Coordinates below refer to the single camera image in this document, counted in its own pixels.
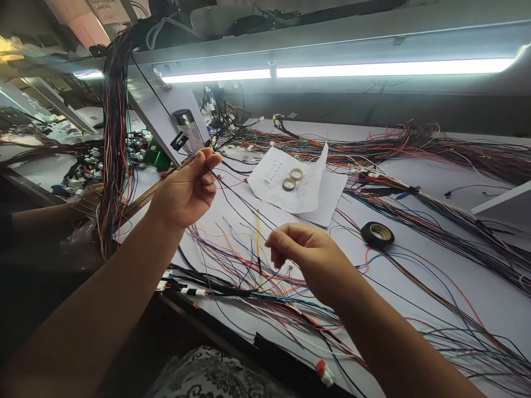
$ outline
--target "paper sheet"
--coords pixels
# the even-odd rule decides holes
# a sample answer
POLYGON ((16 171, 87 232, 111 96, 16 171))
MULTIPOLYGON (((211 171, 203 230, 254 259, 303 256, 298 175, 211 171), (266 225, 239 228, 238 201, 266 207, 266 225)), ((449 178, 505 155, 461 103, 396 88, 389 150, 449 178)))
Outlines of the paper sheet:
POLYGON ((280 149, 271 147, 255 167, 247 182, 253 193, 289 213, 305 213, 317 209, 322 172, 326 165, 328 144, 315 163, 303 163, 280 149), (293 169, 301 169, 303 178, 292 191, 285 191, 282 182, 293 169))
POLYGON ((347 180, 348 177, 344 174, 323 171, 317 210, 297 214, 297 216, 318 226, 328 228, 347 180))

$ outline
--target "tape roll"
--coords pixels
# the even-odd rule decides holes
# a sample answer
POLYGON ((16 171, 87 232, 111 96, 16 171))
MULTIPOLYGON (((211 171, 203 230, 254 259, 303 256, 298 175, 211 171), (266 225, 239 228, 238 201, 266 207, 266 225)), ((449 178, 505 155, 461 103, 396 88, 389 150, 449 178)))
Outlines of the tape roll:
POLYGON ((282 181, 282 188, 284 188, 284 191, 292 191, 297 186, 297 182, 292 178, 287 178, 282 181))
POLYGON ((302 179, 303 175, 304 173, 301 169, 293 169, 292 171, 289 172, 289 176, 295 181, 299 181, 300 179, 302 179))
POLYGON ((385 225, 370 222, 361 229, 361 237, 374 249, 384 249, 394 243, 394 234, 385 225))

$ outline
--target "cable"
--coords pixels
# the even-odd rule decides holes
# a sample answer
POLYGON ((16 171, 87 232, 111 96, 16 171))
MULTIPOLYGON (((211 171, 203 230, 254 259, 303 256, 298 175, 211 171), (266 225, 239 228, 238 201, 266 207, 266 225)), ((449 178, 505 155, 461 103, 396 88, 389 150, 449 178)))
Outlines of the cable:
POLYGON ((187 27, 186 25, 183 25, 181 24, 180 22, 177 22, 173 19, 171 19, 172 17, 174 17, 177 13, 174 13, 172 15, 170 15, 169 18, 162 18, 160 20, 160 22, 158 24, 156 24, 154 27, 152 27, 149 32, 146 34, 145 36, 145 44, 147 46, 147 48, 150 50, 150 51, 153 51, 155 49, 155 43, 157 42, 157 37, 160 33, 160 30, 162 29, 162 27, 164 26, 164 24, 166 22, 172 24, 172 25, 175 25, 179 28, 181 28, 182 30, 185 30, 186 32, 196 36, 197 38, 201 39, 201 40, 205 40, 205 38, 200 35, 199 33, 195 32, 193 29, 190 29, 189 27, 187 27))

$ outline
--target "light tube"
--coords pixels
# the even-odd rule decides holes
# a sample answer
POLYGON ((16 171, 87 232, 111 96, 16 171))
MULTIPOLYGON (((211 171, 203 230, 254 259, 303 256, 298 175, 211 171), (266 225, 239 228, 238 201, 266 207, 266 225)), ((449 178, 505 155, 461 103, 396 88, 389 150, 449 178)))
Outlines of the light tube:
POLYGON ((92 78, 102 78, 103 73, 99 70, 85 71, 74 73, 74 76, 79 79, 92 79, 92 78))
POLYGON ((214 72, 209 74, 196 75, 163 76, 162 80, 165 83, 197 83, 207 81, 251 80, 262 78, 271 78, 269 69, 256 69, 234 72, 214 72))
POLYGON ((414 76, 474 75, 499 73, 514 63, 513 58, 455 61, 392 62, 278 68, 277 77, 340 77, 340 76, 414 76))

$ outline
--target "wall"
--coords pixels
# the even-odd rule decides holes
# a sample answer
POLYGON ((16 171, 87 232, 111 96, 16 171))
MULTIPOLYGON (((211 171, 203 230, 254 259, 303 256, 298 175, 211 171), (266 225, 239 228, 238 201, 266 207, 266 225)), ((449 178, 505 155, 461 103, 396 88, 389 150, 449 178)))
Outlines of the wall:
POLYGON ((40 0, 0 1, 0 36, 32 36, 39 39, 43 35, 52 38, 60 47, 68 49, 69 41, 61 31, 53 14, 40 0))
MULTIPOLYGON (((531 137, 531 97, 421 94, 245 94, 252 117, 298 113, 295 120, 377 127, 439 122, 445 131, 531 137)), ((240 106, 241 95, 227 94, 240 106)))

